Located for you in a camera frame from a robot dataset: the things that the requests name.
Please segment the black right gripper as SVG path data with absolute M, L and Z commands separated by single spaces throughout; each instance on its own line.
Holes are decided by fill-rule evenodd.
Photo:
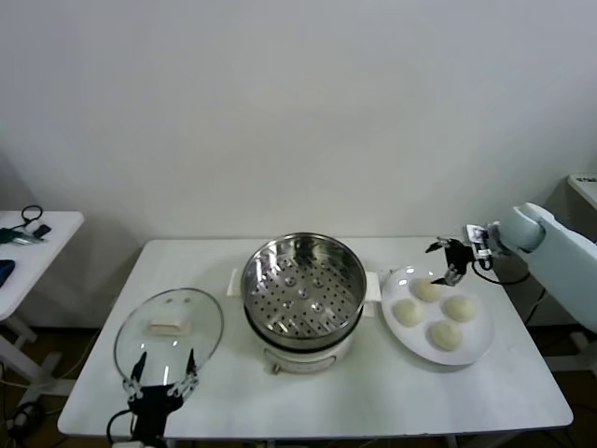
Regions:
M 467 272 L 467 266 L 475 259 L 473 248 L 459 240 L 438 237 L 425 249 L 426 253 L 444 249 L 448 269 L 445 274 L 432 281 L 433 285 L 456 286 Z

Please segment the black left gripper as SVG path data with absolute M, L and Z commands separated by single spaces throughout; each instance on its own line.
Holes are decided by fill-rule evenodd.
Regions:
M 165 385 L 143 387 L 141 379 L 146 365 L 144 351 L 132 367 L 131 375 L 123 381 L 128 406 L 136 417 L 132 430 L 133 441 L 164 441 L 168 417 L 183 406 L 199 384 L 200 368 L 195 350 L 190 348 L 182 361 L 170 361 Z

